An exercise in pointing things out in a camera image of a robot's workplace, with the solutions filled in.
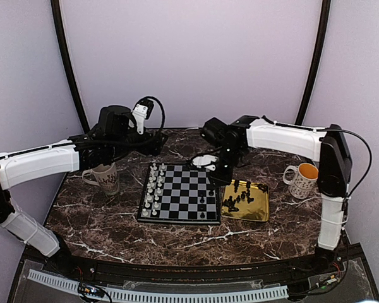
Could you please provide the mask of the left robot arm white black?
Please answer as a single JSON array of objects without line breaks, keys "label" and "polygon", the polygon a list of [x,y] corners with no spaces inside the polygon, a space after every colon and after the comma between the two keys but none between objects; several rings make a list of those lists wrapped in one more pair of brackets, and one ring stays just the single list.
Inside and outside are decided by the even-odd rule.
[{"label": "left robot arm white black", "polygon": [[67,254],[67,245],[18,207],[9,189],[48,175],[111,165],[133,151],[159,155],[168,136],[161,129],[155,133],[145,129],[150,111],[140,104],[133,110],[120,105],[104,107],[98,123],[86,134],[29,150],[0,153],[0,227],[52,258],[53,267],[61,274],[72,275],[76,260]]}]

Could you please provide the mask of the black pawn corner square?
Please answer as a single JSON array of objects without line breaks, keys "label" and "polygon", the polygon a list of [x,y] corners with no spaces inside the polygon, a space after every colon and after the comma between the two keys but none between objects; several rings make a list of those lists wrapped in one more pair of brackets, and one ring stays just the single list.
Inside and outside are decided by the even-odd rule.
[{"label": "black pawn corner square", "polygon": [[199,213],[198,217],[199,217],[200,220],[206,220],[207,219],[207,214],[204,211],[202,211],[202,212]]}]

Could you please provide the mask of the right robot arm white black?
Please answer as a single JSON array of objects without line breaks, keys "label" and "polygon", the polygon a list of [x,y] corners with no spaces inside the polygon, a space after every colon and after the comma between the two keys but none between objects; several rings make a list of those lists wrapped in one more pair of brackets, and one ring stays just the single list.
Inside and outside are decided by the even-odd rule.
[{"label": "right robot arm white black", "polygon": [[234,168],[250,149],[265,148],[299,155],[308,159],[294,171],[293,180],[306,194],[317,185],[322,199],[321,227],[317,246],[322,249],[310,260],[310,269],[316,274],[326,272],[334,263],[331,251],[339,244],[347,222],[347,209],[354,187],[350,187],[352,157],[345,134],[336,124],[327,128],[310,128],[271,121],[265,116],[242,116],[231,124],[216,117],[208,120],[200,135],[214,146],[193,157],[191,164],[210,170],[216,186],[232,181]]}]

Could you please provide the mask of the black white chess board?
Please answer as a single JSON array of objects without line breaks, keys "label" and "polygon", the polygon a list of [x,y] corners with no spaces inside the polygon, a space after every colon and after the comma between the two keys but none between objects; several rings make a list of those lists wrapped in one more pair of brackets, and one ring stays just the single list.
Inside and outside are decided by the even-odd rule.
[{"label": "black white chess board", "polygon": [[[215,196],[208,196],[209,189]],[[151,163],[136,220],[141,223],[220,225],[220,194],[209,170],[181,163]],[[207,214],[206,220],[199,213]]]}]

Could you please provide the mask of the gold metal tray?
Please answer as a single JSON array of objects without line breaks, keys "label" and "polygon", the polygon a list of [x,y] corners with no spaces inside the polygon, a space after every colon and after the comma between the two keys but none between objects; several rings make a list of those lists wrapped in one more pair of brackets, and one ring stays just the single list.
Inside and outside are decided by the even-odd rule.
[{"label": "gold metal tray", "polygon": [[270,218],[269,187],[264,183],[233,179],[224,189],[221,215],[236,220],[267,222]]}]

